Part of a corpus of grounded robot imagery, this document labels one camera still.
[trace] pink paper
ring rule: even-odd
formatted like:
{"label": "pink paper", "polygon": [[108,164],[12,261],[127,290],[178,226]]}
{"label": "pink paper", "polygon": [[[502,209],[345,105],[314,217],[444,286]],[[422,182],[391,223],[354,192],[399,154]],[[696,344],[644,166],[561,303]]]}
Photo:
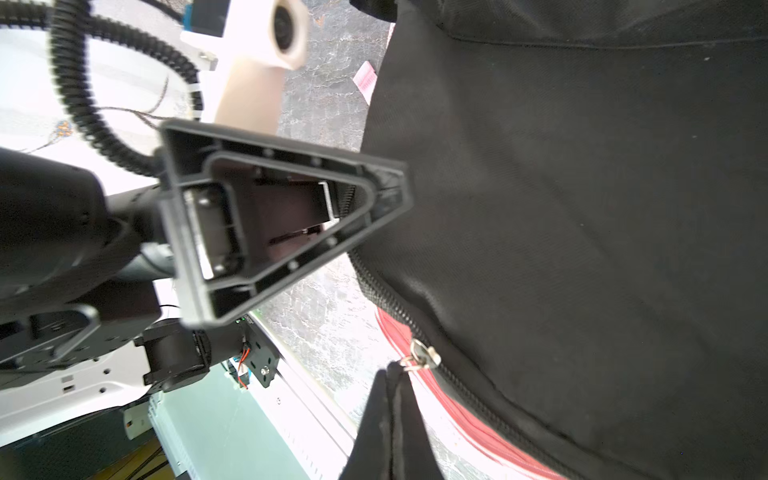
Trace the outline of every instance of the pink paper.
{"label": "pink paper", "polygon": [[376,86],[376,79],[376,72],[374,72],[371,62],[367,60],[352,79],[368,105],[371,104],[371,95],[373,95],[373,88]]}

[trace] zipper pull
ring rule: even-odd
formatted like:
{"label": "zipper pull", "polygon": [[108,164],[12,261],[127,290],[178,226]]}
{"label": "zipper pull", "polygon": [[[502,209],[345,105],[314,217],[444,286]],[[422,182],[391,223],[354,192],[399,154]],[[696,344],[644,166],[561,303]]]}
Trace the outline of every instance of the zipper pull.
{"label": "zipper pull", "polygon": [[421,369],[434,369],[441,361],[434,346],[426,346],[418,339],[411,339],[411,354],[400,359],[400,365],[406,372],[418,372]]}

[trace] black fabric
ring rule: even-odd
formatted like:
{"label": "black fabric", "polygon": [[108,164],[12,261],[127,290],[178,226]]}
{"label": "black fabric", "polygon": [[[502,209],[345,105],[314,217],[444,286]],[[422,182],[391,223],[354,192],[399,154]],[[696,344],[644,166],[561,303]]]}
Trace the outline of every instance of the black fabric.
{"label": "black fabric", "polygon": [[768,478],[766,42],[483,45],[398,10],[362,151],[415,207],[357,253],[475,411],[572,477]]}
{"label": "black fabric", "polygon": [[384,22],[397,21],[397,4],[395,0],[349,0],[349,3],[361,12]]}
{"label": "black fabric", "polygon": [[[391,0],[366,0],[371,10]],[[768,35],[764,0],[415,0],[456,38],[634,47]]]}
{"label": "black fabric", "polygon": [[442,480],[409,374],[398,363],[379,370],[355,446],[339,480]]}

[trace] wire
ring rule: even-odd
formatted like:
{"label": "wire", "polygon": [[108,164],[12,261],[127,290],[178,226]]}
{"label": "wire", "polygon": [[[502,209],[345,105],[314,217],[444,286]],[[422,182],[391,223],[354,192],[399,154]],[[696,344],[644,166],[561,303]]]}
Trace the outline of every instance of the wire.
{"label": "wire", "polygon": [[165,465],[168,465],[168,460],[166,460],[163,463],[160,463],[157,467],[151,469],[149,472],[143,474],[141,477],[136,478],[136,480],[147,480],[147,478],[150,478],[157,470],[160,470]]}
{"label": "wire", "polygon": [[[97,110],[103,111],[103,110],[114,110],[114,111],[126,111],[128,113],[132,113],[136,116],[139,120],[141,120],[145,125],[147,125],[152,130],[157,130],[157,125],[150,122],[148,119],[151,118],[153,120],[170,120],[173,117],[161,117],[159,115],[153,115],[153,113],[160,107],[160,105],[163,103],[163,100],[165,99],[165,94],[168,92],[168,77],[165,78],[165,83],[163,83],[163,90],[160,92],[160,97],[155,102],[154,106],[146,111],[139,111],[134,110],[133,108],[125,108],[125,107],[97,107]],[[148,258],[144,258],[149,264],[152,264],[152,262],[149,261]],[[158,268],[159,271],[165,273],[163,269]]]}
{"label": "wire", "polygon": [[146,458],[146,459],[145,459],[145,460],[144,460],[144,461],[141,463],[141,465],[139,465],[138,467],[136,467],[136,469],[135,469],[134,471],[132,471],[132,472],[131,472],[131,474],[130,474],[129,476],[125,477],[125,480],[131,480],[131,479],[134,477],[134,475],[136,475],[138,472],[141,472],[141,470],[142,470],[144,467],[146,467],[147,465],[149,465],[149,462],[151,462],[151,461],[152,461],[152,460],[153,460],[153,459],[154,459],[156,456],[158,456],[158,455],[160,454],[160,452],[162,452],[162,451],[163,451],[163,447],[160,447],[160,448],[158,448],[157,450],[155,450],[154,452],[152,452],[152,453],[151,453],[151,455],[149,455],[149,456],[148,456],[148,457],[147,457],[147,458]]}
{"label": "wire", "polygon": [[250,353],[250,348],[246,350],[245,353],[240,357],[240,363],[237,364],[237,371],[235,372],[237,374],[237,381],[240,382],[240,384],[245,387],[245,390],[248,390],[248,385],[243,383],[243,380],[240,379],[240,366],[243,365],[243,362],[245,361],[245,358],[248,356],[249,353]]}
{"label": "wire", "polygon": [[64,140],[65,138],[71,137],[73,133],[74,130],[72,129],[72,125],[68,121],[62,120],[56,124],[56,128],[48,135],[48,141],[46,143],[40,145],[37,148],[32,148],[31,150],[25,148],[19,151],[23,154],[33,154],[38,150],[50,147],[51,145],[57,144],[59,141]]}
{"label": "wire", "polygon": [[57,0],[54,8],[0,1],[0,25],[51,29],[51,63],[65,109],[91,145],[125,170],[153,177],[157,173],[156,160],[124,144],[98,113],[88,83],[85,35],[123,45],[162,62],[190,85],[195,117],[203,110],[198,70],[184,54],[144,31],[108,18],[92,17],[88,0]]}
{"label": "wire", "polygon": [[110,480],[110,478],[112,478],[112,477],[114,477],[115,475],[117,475],[118,473],[122,472],[123,468],[127,467],[127,466],[128,466],[128,464],[130,464],[130,463],[131,463],[131,461],[132,461],[134,458],[136,458],[136,457],[137,457],[137,456],[138,456],[140,453],[141,453],[141,450],[139,450],[139,451],[137,451],[137,452],[134,452],[134,454],[133,454],[133,455],[131,455],[131,457],[130,457],[128,460],[126,460],[126,461],[125,461],[125,463],[123,464],[123,466],[121,466],[120,468],[118,468],[117,470],[115,470],[114,472],[112,472],[112,475],[109,475],[109,476],[107,477],[107,480]]}
{"label": "wire", "polygon": [[181,13],[173,10],[170,5],[166,5],[163,2],[158,2],[157,0],[139,0],[139,2],[146,3],[150,7],[155,7],[157,10],[160,10],[165,15],[175,20],[176,23],[184,23],[184,17],[181,15]]}

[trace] green panel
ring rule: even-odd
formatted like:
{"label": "green panel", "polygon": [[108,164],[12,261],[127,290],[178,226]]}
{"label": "green panel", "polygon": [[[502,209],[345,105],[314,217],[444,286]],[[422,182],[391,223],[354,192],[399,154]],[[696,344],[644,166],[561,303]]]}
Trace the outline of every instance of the green panel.
{"label": "green panel", "polygon": [[201,479],[308,480],[256,400],[237,389],[221,366],[212,366],[199,382],[164,394],[163,405]]}

